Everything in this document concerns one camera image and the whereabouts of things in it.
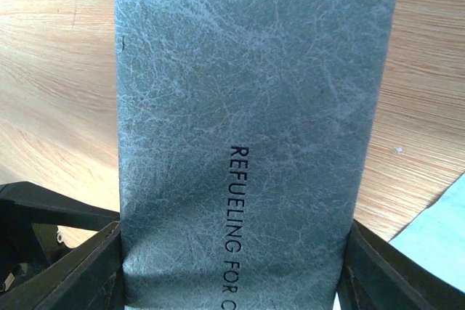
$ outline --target wood grain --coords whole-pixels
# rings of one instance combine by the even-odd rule
[[[465,0],[397,1],[356,210],[385,239],[465,169],[464,29]],[[118,209],[113,37],[113,0],[0,0],[0,182]]]

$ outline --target light blue cloth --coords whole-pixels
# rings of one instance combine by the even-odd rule
[[[391,245],[465,292],[465,175],[421,212]]]

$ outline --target scratched leather cover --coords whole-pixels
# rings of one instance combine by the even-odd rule
[[[331,307],[394,6],[116,0],[128,305]]]

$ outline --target scratch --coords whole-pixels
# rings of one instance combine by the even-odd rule
[[[78,11],[78,0],[75,0],[73,24],[71,25],[72,29],[74,29],[74,23],[76,23],[76,13],[77,13],[77,11]]]

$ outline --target wooden surface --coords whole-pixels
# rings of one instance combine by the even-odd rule
[[[113,0],[0,0],[0,182],[118,209],[113,42]],[[383,238],[464,171],[464,99],[465,0],[398,0],[356,210]]]

